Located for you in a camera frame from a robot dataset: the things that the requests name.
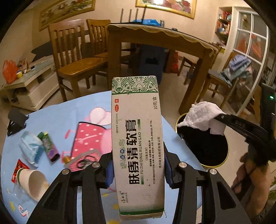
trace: hand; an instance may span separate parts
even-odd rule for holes
[[[247,215],[252,220],[256,215],[261,213],[266,205],[271,185],[271,176],[269,164],[256,167],[256,164],[252,160],[247,160],[247,155],[248,154],[246,153],[240,158],[240,162],[243,162],[244,164],[238,169],[237,177],[233,182],[233,186],[242,181],[246,174],[255,169],[250,175],[250,179],[254,185],[254,190],[245,209]],[[241,190],[242,186],[240,184],[234,189],[234,192],[235,194],[238,194]]]

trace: floral painting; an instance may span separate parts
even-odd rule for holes
[[[194,19],[197,0],[136,0],[136,7],[173,12]]]
[[[95,10],[96,0],[59,0],[40,12],[39,31],[71,16]]]

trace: purple garment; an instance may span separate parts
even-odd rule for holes
[[[233,60],[229,62],[229,68],[232,71],[236,71],[243,65],[247,64],[248,62],[251,63],[251,60],[249,60],[243,55],[238,54],[233,58]]]

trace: green floral pattern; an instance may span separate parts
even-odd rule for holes
[[[155,76],[132,76],[114,78],[112,80],[112,95],[125,93],[157,93]]]

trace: paper cup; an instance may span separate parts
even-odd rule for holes
[[[49,187],[43,173],[38,170],[21,168],[17,171],[16,179],[20,186],[36,201],[39,201]]]

